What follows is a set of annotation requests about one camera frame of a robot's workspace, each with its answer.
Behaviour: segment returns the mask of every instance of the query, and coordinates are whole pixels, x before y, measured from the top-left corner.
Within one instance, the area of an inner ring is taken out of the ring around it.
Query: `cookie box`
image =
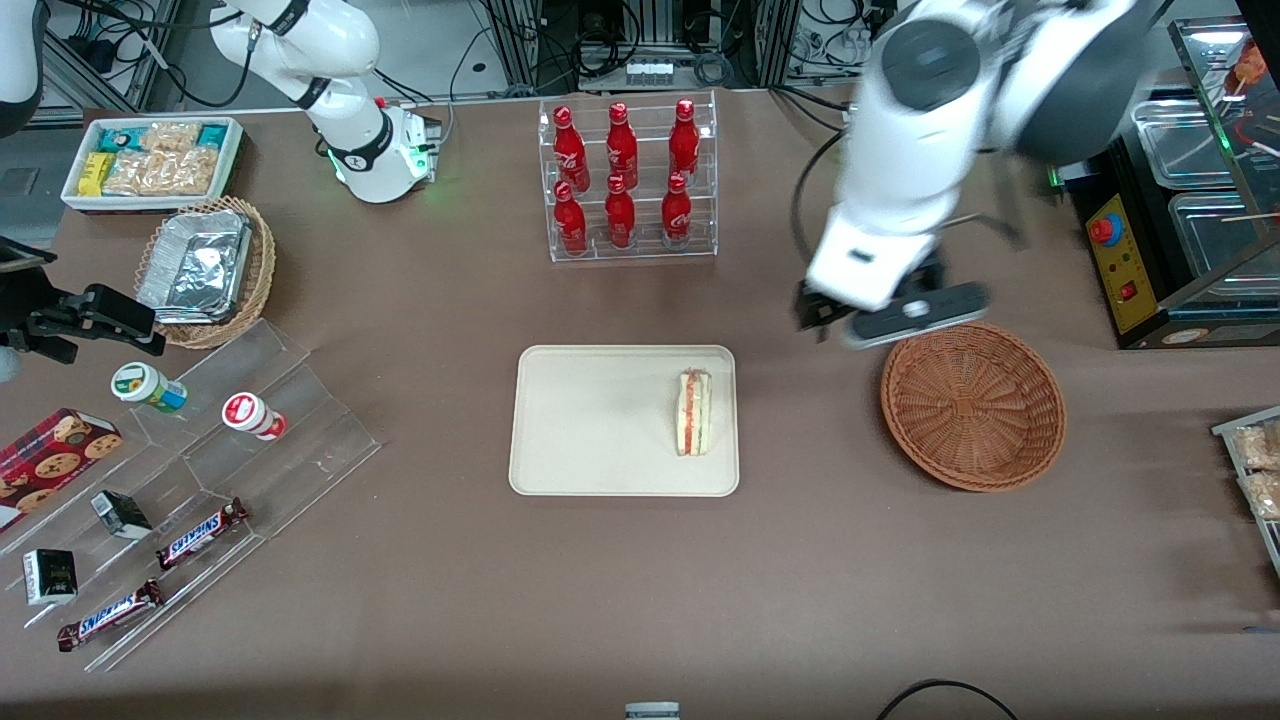
[[[111,423],[63,407],[0,450],[0,532],[123,442]]]

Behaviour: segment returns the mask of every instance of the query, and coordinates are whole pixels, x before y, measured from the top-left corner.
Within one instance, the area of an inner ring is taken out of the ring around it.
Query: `wicker basket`
[[[173,345],[191,350],[209,350],[225,345],[248,329],[262,314],[266,305],[266,296],[271,292],[271,273],[275,272],[275,238],[271,237],[271,228],[266,227],[262,215],[248,202],[236,197],[219,197],[210,202],[201,202],[191,208],[183,208],[183,213],[214,213],[218,210],[234,210],[253,222],[253,237],[250,241],[248,272],[241,282],[237,304],[239,310],[230,322],[221,325],[161,325],[156,324],[156,331],[165,336]],[[142,263],[133,274],[133,292],[142,287],[142,277],[151,264],[151,251],[156,246],[160,228],[151,233],[151,242],[142,252]]]
[[[986,323],[900,342],[884,364],[881,406],[916,465],[977,492],[1010,491],[1041,477],[1066,433],[1062,392],[1048,366]]]

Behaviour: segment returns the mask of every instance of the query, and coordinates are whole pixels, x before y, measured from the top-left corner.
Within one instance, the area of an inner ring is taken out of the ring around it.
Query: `brown tablecloth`
[[[602,719],[663,698],[692,720],[870,717],[927,676],[1023,717],[1276,717],[1280,641],[1240,632],[1280,624],[1276,578],[1208,427],[1280,402],[1280,351],[1115,351],[1078,223],[1023,176],[1028,250],[972,225],[945,247],[1057,373],[1066,447],[1010,495],[942,487],[884,430],[884,350],[792,328],[787,201],[826,131],[764,92],[717,97],[722,251],[703,266],[553,268],[532,101],[460,108],[439,181],[385,206],[334,181],[305,115],[242,117],[236,190],[279,243],[266,315],[387,445],[113,673],[81,673],[0,596],[0,717]],[[991,163],[961,211],[997,211]],[[836,168],[808,193],[814,241]],[[128,288],[155,224],[68,213],[50,275]],[[535,343],[727,346],[737,492],[512,492]],[[28,359],[0,438],[64,405],[122,413],[106,378],[133,357]],[[901,717],[996,716],[931,692]]]

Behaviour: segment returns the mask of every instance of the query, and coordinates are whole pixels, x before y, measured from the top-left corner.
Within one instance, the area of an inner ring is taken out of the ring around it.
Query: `snickers bar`
[[[164,605],[164,594],[160,593],[160,585],[156,584],[155,578],[151,578],[142,583],[141,588],[102,610],[58,630],[58,651],[70,652],[102,630],[122,625],[143,610],[161,605]]]
[[[160,559],[160,570],[170,570],[183,560],[196,555],[214,542],[214,538],[244,518],[248,518],[248,510],[244,510],[238,497],[233,497],[229,503],[219,507],[218,512],[214,512],[207,520],[169,543],[169,547],[157,550],[156,557]]]

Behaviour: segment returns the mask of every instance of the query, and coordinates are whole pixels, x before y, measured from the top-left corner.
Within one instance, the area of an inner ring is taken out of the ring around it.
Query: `yogurt cup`
[[[111,393],[125,402],[141,402],[166,414],[187,404],[187,388],[146,363],[122,365],[111,377]]]
[[[289,427],[284,415],[271,410],[252,392],[237,392],[227,400],[223,405],[223,423],[257,439],[276,439]]]

